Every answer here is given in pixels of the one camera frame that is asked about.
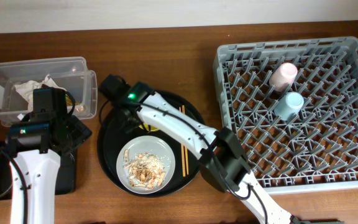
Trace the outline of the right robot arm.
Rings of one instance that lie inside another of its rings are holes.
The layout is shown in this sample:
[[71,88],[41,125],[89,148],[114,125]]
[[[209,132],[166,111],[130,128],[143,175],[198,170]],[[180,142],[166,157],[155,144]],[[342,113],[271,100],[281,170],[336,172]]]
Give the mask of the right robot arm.
[[199,123],[142,82],[130,86],[122,77],[109,75],[99,90],[134,126],[147,123],[184,145],[197,158],[204,180],[238,198],[260,223],[300,222],[259,184],[241,143],[229,128],[218,131]]

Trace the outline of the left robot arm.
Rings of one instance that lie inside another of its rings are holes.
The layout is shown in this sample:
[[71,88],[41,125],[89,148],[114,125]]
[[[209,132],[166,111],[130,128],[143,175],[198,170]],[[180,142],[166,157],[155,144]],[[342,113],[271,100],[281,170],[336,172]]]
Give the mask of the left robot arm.
[[11,223],[53,223],[55,186],[61,158],[74,152],[92,132],[67,108],[74,97],[60,88],[33,91],[33,110],[20,114],[6,136],[3,155],[12,175]]

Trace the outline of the light blue plastic cup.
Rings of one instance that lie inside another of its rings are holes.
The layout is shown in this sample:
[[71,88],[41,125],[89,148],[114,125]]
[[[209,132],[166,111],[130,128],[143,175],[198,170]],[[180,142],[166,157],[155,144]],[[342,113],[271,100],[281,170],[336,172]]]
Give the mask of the light blue plastic cup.
[[288,92],[279,100],[273,112],[276,116],[279,116],[281,120],[287,121],[298,114],[303,105],[304,99],[299,93]]

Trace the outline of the white tissue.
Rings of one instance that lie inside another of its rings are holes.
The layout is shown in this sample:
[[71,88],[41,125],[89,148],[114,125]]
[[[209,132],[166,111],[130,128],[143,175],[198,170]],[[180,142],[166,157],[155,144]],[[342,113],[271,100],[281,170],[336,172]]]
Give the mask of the white tissue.
[[20,94],[20,96],[23,97],[23,99],[25,99],[26,102],[28,102],[27,109],[29,111],[32,111],[33,110],[33,91],[36,89],[40,89],[43,86],[58,88],[58,89],[62,89],[62,90],[66,91],[65,88],[59,87],[53,81],[53,79],[49,77],[49,75],[47,75],[44,78],[44,80],[41,82],[36,82],[36,81],[30,80],[23,84],[16,84],[16,85],[14,85],[14,88],[16,89],[16,92],[18,94]]

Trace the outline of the wooden chopstick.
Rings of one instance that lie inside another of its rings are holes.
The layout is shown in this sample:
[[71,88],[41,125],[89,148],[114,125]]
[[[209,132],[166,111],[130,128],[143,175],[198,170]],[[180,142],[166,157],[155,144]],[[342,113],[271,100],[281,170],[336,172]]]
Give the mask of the wooden chopstick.
[[188,149],[185,147],[185,157],[186,157],[186,176],[189,175],[189,162],[188,162]]
[[[184,105],[179,107],[179,111],[185,114]],[[185,157],[185,146],[181,144],[181,166],[182,166],[182,176],[186,177],[186,157]]]

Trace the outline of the yellow small plate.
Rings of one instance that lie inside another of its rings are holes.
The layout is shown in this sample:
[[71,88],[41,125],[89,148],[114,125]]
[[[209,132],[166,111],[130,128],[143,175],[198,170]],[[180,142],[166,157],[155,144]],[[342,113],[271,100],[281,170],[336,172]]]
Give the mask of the yellow small plate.
[[151,126],[151,125],[149,125],[147,123],[140,124],[139,128],[143,129],[143,130],[145,130],[147,132],[156,132],[156,131],[158,131],[158,128],[153,127],[153,126]]

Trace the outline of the pink plastic cup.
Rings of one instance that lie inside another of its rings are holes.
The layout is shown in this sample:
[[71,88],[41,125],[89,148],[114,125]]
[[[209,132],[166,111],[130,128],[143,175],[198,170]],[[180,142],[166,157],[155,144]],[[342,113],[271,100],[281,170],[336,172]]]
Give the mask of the pink plastic cup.
[[275,91],[282,92],[295,81],[297,74],[298,69],[294,64],[283,63],[273,72],[268,82],[275,87]]

